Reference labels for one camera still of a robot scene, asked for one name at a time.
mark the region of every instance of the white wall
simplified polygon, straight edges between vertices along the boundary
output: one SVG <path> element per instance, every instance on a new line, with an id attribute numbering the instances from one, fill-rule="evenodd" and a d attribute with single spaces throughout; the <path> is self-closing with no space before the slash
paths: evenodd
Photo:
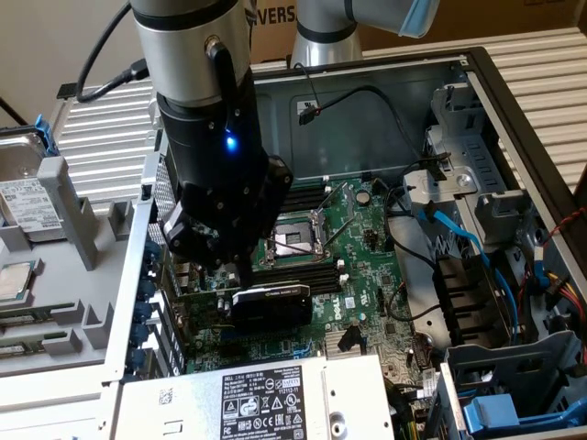
<path id="1" fill-rule="evenodd" d="M 0 95 L 29 123 L 49 118 L 62 83 L 75 83 L 98 36 L 124 0 L 0 0 Z M 102 83 L 142 52 L 132 13 L 106 43 L 88 78 Z M 0 110 L 0 127 L 15 123 Z"/>

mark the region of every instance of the motherboard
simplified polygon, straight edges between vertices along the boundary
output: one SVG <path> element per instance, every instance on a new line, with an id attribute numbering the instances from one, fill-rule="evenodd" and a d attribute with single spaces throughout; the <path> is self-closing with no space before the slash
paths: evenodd
<path id="1" fill-rule="evenodd" d="M 192 263 L 175 265 L 182 295 L 173 300 L 187 355 L 187 372 L 198 373 L 292 358 L 379 355 L 382 372 L 397 383 L 416 383 L 409 316 L 399 265 L 386 249 L 384 193 L 370 181 L 349 179 L 298 186 L 273 234 L 253 256 L 255 288 L 309 287 L 309 324 L 252 332 L 235 326 L 232 314 L 242 289 L 230 268 L 208 274 Z M 350 327 L 360 342 L 338 344 Z"/>

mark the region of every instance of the blue led light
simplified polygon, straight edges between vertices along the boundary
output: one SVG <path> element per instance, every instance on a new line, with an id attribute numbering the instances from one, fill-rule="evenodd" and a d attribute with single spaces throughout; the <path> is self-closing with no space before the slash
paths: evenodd
<path id="1" fill-rule="evenodd" d="M 229 153 L 234 153 L 238 149 L 238 142 L 235 137 L 227 137 L 227 150 Z"/>

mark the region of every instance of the green circuit board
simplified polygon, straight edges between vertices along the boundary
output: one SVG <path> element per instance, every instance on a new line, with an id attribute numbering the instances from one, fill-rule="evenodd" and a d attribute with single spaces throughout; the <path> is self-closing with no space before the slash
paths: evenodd
<path id="1" fill-rule="evenodd" d="M 273 267 L 283 265 L 336 264 L 344 261 L 341 274 L 348 279 L 341 282 L 342 290 L 312 296 L 313 319 L 309 325 L 281 332 L 239 335 L 229 320 L 218 312 L 218 299 L 229 302 L 238 288 L 231 288 L 228 271 L 219 271 L 207 278 L 209 290 L 198 290 L 193 276 L 188 281 L 188 292 L 174 301 L 176 311 L 184 318 L 182 328 L 187 342 L 187 372 L 197 373 L 291 358 L 328 356 L 328 336 L 332 341 L 350 326 L 358 325 L 366 338 L 367 352 L 377 353 L 383 373 L 390 379 L 405 383 L 416 382 L 419 371 L 415 365 L 406 365 L 405 351 L 412 347 L 410 324 L 394 321 L 385 312 L 392 307 L 401 315 L 408 315 L 407 304 L 400 299 L 390 304 L 390 298 L 399 287 L 401 273 L 394 252 L 384 250 L 383 195 L 372 195 L 371 184 L 359 179 L 332 181 L 338 189 L 324 209 L 324 230 L 332 237 L 349 219 L 352 222 L 327 247 L 328 257 L 316 261 L 316 256 L 276 258 Z M 368 192 L 371 202 L 360 206 L 357 192 Z M 307 213 L 283 215 L 277 225 L 305 221 Z M 267 264 L 268 249 L 261 240 L 254 260 L 255 270 L 272 270 Z"/>

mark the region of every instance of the blue latch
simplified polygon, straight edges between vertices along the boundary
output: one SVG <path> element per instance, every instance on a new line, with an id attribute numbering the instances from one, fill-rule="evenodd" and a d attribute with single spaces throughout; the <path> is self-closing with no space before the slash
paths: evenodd
<path id="1" fill-rule="evenodd" d="M 53 132 L 51 131 L 49 122 L 43 119 L 43 115 L 39 115 L 39 117 L 37 117 L 35 128 L 42 133 L 45 149 L 47 152 L 51 156 L 59 156 L 59 150 L 57 149 L 57 143 L 53 137 Z"/>
<path id="2" fill-rule="evenodd" d="M 511 395 L 481 396 L 473 399 L 463 412 L 469 434 L 480 440 L 584 425 L 587 422 L 587 398 L 576 401 L 564 412 L 518 419 Z"/>

